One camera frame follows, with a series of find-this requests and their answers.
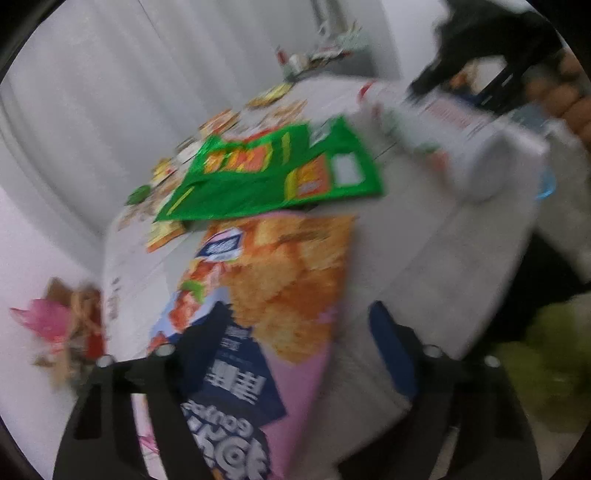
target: green snack bag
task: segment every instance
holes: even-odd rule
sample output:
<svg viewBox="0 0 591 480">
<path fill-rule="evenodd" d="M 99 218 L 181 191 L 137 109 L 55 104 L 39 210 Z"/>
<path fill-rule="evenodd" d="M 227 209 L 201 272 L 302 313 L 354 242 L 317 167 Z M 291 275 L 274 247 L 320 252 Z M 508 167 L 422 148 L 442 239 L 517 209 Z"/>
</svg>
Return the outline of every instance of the green snack bag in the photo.
<svg viewBox="0 0 591 480">
<path fill-rule="evenodd" d="M 381 193 L 373 159 L 339 117 L 250 142 L 210 137 L 156 220 L 235 218 Z"/>
<path fill-rule="evenodd" d="M 126 205 L 138 205 L 142 203 L 148 196 L 152 188 L 150 185 L 142 185 L 141 187 L 136 188 L 133 192 L 129 194 L 127 197 Z"/>
</svg>

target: white curtain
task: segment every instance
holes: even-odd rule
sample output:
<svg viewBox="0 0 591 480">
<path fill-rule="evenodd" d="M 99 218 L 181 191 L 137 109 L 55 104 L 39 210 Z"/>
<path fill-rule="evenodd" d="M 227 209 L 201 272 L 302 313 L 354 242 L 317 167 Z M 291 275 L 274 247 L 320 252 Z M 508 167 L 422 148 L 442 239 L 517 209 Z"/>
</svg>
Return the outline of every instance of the white curtain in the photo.
<svg viewBox="0 0 591 480">
<path fill-rule="evenodd" d="M 308 0 L 67 0 L 0 85 L 0 134 L 100 238 L 160 157 L 281 81 L 282 31 L 313 41 Z"/>
</svg>

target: white sticker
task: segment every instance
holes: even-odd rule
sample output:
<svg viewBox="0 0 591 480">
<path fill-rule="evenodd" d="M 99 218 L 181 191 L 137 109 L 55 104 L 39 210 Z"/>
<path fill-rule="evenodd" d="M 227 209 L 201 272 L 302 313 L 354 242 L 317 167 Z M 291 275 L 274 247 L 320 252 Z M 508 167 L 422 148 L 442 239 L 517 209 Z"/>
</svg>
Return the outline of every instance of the white sticker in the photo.
<svg viewBox="0 0 591 480">
<path fill-rule="evenodd" d="M 177 155 L 177 160 L 181 163 L 186 163 L 191 160 L 201 147 L 203 146 L 203 140 L 198 140 L 192 144 L 190 144 L 187 148 L 185 148 L 182 152 Z"/>
<path fill-rule="evenodd" d="M 330 120 L 326 121 L 319 127 L 312 127 L 312 133 L 310 134 L 310 146 L 313 147 L 318 142 L 322 142 L 326 137 L 330 135 Z"/>
<path fill-rule="evenodd" d="M 365 180 L 354 153 L 335 155 L 332 164 L 337 187 L 351 187 Z"/>
</svg>

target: plastic bag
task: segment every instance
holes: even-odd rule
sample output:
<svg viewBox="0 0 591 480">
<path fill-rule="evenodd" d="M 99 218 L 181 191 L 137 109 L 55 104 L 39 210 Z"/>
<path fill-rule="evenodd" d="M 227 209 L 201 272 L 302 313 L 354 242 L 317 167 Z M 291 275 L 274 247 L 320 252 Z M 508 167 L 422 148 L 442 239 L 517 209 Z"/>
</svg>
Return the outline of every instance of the plastic bag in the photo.
<svg viewBox="0 0 591 480">
<path fill-rule="evenodd" d="M 49 343 L 63 343 L 70 328 L 70 309 L 46 299 L 32 300 L 29 310 L 10 309 L 13 318 Z"/>
<path fill-rule="evenodd" d="M 329 358 L 352 227 L 351 216 L 292 213 L 213 222 L 152 329 L 150 350 L 230 305 L 182 404 L 215 478 L 285 478 Z"/>
<path fill-rule="evenodd" d="M 156 221 L 235 218 L 381 193 L 373 159 L 341 117 L 250 142 L 210 137 Z"/>
</svg>

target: white table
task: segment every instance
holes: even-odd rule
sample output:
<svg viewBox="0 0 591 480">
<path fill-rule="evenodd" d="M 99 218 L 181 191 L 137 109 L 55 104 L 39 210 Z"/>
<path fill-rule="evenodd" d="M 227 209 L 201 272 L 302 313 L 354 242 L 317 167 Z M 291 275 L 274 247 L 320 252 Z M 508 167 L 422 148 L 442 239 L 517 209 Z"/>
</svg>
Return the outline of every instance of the white table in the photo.
<svg viewBox="0 0 591 480">
<path fill-rule="evenodd" d="M 382 300 L 396 321 L 411 326 L 423 343 L 460 357 L 485 329 L 502 299 L 535 224 L 544 162 L 543 146 L 528 144 L 513 178 L 496 198 L 460 203 L 419 159 L 382 136 L 358 111 L 365 79 L 317 77 L 283 99 L 307 99 L 304 118 L 323 121 L 345 113 L 379 164 L 386 194 L 376 199 L 326 203 L 312 215 L 358 216 L 348 286 L 332 361 L 309 429 L 296 453 L 291 479 L 337 478 L 333 465 L 370 441 L 408 410 L 397 394 L 367 327 L 367 308 Z M 257 112 L 245 121 L 256 121 Z M 119 360 L 143 355 L 148 331 L 174 291 L 202 239 L 205 223 L 152 254 L 143 245 L 150 220 L 106 239 L 103 291 L 108 300 L 119 278 L 119 311 L 105 319 L 109 350 Z"/>
</svg>

